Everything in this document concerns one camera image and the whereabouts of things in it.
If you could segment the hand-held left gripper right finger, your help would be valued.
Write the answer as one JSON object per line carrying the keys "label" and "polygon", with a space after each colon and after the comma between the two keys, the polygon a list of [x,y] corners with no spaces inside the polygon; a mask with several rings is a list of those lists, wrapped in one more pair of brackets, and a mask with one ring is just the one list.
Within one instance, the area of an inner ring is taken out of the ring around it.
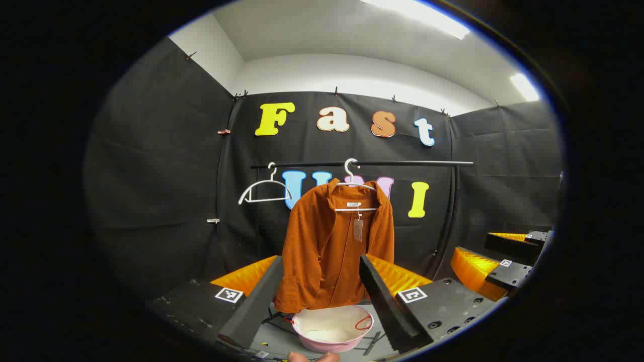
{"label": "hand-held left gripper right finger", "polygon": [[506,297],[506,289],[492,283],[483,281],[477,293],[456,278],[442,278],[395,292],[384,277],[394,267],[368,254],[360,256],[363,286],[391,348],[402,354],[454,338],[485,318]]}

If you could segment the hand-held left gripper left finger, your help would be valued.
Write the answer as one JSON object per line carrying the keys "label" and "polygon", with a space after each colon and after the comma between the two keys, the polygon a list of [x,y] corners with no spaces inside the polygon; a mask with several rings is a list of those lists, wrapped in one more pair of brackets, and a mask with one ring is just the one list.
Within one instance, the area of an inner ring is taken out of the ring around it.
{"label": "hand-held left gripper left finger", "polygon": [[251,347],[284,275],[281,256],[209,281],[192,279],[146,303],[154,314],[207,346]]}

